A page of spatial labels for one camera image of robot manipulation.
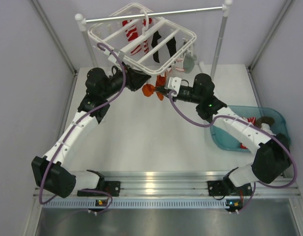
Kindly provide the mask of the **white plastic sock hanger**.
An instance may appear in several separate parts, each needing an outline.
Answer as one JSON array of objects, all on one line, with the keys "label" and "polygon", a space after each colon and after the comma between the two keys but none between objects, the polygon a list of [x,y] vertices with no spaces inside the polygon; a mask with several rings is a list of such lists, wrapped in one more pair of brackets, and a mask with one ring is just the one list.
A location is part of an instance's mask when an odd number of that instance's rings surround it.
[{"label": "white plastic sock hanger", "polygon": [[139,3],[130,3],[112,14],[113,17],[125,16],[125,19],[94,24],[88,29],[88,36],[120,53],[123,62],[131,67],[149,75],[159,75],[182,60],[197,36],[164,17],[128,18],[151,13]]}]

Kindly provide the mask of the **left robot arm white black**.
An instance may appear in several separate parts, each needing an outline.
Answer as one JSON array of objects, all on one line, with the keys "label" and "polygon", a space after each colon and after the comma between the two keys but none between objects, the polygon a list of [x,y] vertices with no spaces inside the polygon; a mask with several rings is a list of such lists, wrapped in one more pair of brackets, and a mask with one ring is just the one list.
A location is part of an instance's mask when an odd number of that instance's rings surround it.
[{"label": "left robot arm white black", "polygon": [[74,190],[89,189],[94,195],[105,191],[102,175],[86,171],[84,175],[73,175],[68,166],[88,134],[103,120],[110,108],[111,100],[124,88],[139,90],[151,76],[123,65],[122,69],[112,67],[108,76],[102,68],[92,68],[87,73],[86,95],[82,99],[74,118],[59,140],[42,157],[36,156],[31,167],[35,183],[41,189],[62,198]]}]

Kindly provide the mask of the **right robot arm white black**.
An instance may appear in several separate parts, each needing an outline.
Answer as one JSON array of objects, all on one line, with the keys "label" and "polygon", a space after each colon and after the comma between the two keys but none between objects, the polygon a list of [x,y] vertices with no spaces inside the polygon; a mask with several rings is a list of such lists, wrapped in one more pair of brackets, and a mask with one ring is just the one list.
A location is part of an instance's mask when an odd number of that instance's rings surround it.
[{"label": "right robot arm white black", "polygon": [[272,135],[238,116],[215,96],[214,89],[210,75],[200,73],[195,76],[191,87],[183,86],[181,78],[171,77],[165,85],[154,90],[169,98],[172,105],[177,100],[196,104],[196,112],[206,124],[189,119],[177,106],[174,109],[182,118],[198,127],[215,126],[222,129],[254,155],[252,163],[234,168],[223,178],[222,184],[226,193],[235,195],[248,183],[259,182],[270,186],[277,177],[294,165],[288,139],[281,133]]}]

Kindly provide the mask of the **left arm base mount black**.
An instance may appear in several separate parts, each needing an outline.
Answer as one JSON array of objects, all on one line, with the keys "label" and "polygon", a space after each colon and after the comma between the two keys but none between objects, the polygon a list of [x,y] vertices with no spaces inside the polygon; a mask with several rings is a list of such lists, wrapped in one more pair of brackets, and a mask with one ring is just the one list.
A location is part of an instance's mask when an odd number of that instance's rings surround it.
[{"label": "left arm base mount black", "polygon": [[120,181],[105,181],[102,191],[109,193],[112,197],[118,197],[120,195],[120,190]]}]

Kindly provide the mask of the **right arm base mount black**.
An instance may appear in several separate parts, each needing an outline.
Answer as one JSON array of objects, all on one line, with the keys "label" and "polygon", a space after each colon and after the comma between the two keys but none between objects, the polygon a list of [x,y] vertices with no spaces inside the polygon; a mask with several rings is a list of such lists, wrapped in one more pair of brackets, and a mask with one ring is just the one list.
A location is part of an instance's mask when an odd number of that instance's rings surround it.
[{"label": "right arm base mount black", "polygon": [[241,187],[235,187],[232,183],[224,180],[211,180],[207,182],[209,196],[216,200],[223,200],[230,196],[251,196],[253,187],[251,184],[245,184]]}]

